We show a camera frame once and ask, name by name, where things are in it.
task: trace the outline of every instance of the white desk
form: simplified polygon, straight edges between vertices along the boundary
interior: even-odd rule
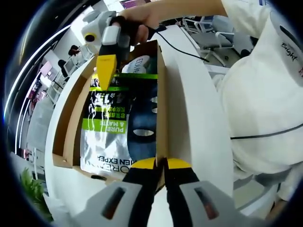
[[[198,55],[179,27],[169,26],[161,34],[176,48]],[[203,61],[172,49],[158,35],[154,39],[161,46],[168,73],[170,156],[192,163],[200,180],[208,180],[232,196],[231,144],[223,110],[207,68]],[[90,179],[73,169],[53,166],[51,154],[58,113],[86,64],[73,73],[57,101],[45,151],[49,194],[63,200],[72,215],[81,212],[86,201],[105,187],[102,181]],[[155,201],[149,226],[156,226],[156,222],[157,226],[171,226],[165,189],[156,195]]]

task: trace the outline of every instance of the gray office chair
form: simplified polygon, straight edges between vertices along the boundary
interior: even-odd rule
[[[288,176],[290,170],[286,170],[277,174],[260,174],[252,175],[243,180],[237,180],[233,183],[233,189],[237,190],[244,187],[250,181],[256,181],[262,185],[263,191],[248,203],[241,205],[237,208],[242,214],[249,216],[254,214],[260,209],[270,211],[275,199],[279,183],[283,182]]]
[[[209,24],[210,22],[196,22],[196,25]],[[191,37],[201,47],[201,52],[206,53],[205,58],[208,59],[211,55],[214,56],[224,67],[226,63],[224,60],[214,51],[216,49],[231,49],[234,47],[234,28],[232,23],[227,17],[214,16],[211,22],[214,32],[208,33],[195,33],[191,34]]]

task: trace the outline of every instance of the black cable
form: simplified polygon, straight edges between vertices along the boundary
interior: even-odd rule
[[[183,54],[187,54],[187,55],[189,55],[189,56],[198,58],[198,59],[203,60],[203,61],[205,61],[205,62],[209,62],[209,60],[207,60],[207,59],[205,59],[205,58],[202,58],[202,57],[199,57],[199,56],[195,56],[195,55],[193,55],[193,54],[191,54],[191,53],[186,53],[186,52],[184,52],[184,51],[182,51],[182,50],[177,49],[176,47],[174,47],[173,45],[171,45],[171,44],[170,44],[170,43],[169,43],[169,42],[168,42],[168,41],[167,41],[159,32],[156,31],[156,33],[157,33],[158,35],[160,35],[160,36],[162,37],[162,39],[164,39],[164,41],[167,42],[167,44],[170,45],[172,48],[174,48],[176,51],[179,51],[179,52],[181,52],[181,53],[183,53]]]
[[[255,138],[265,138],[265,137],[270,137],[270,136],[276,136],[276,135],[280,135],[280,134],[284,134],[290,131],[294,131],[297,130],[299,128],[303,127],[303,123],[293,127],[291,129],[287,129],[284,131],[279,131],[279,132],[275,132],[275,133],[271,133],[271,134],[264,134],[264,135],[258,135],[258,136],[239,136],[239,137],[231,137],[231,140],[243,140],[243,139],[255,139]]]

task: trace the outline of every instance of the brown cardboard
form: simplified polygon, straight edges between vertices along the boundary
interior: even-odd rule
[[[147,42],[135,47],[130,53],[129,61],[142,55],[158,56],[158,111],[157,111],[157,143],[156,158],[168,155],[168,126],[167,126],[167,96],[166,69],[157,41]],[[96,57],[82,72],[75,86],[69,93],[67,102],[59,118],[53,142],[53,164],[64,168],[74,168],[80,173],[92,177],[93,174],[80,169],[80,133],[82,125],[82,111],[89,94],[90,80],[96,65]],[[115,180],[107,177],[107,182]]]

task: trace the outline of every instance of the black face mask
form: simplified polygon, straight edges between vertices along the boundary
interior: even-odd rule
[[[136,95],[129,113],[127,146],[133,161],[156,156],[156,124],[157,114],[152,110],[157,104],[151,99],[157,96],[157,82],[152,86],[144,87]],[[140,136],[135,130],[148,130],[152,135]]]

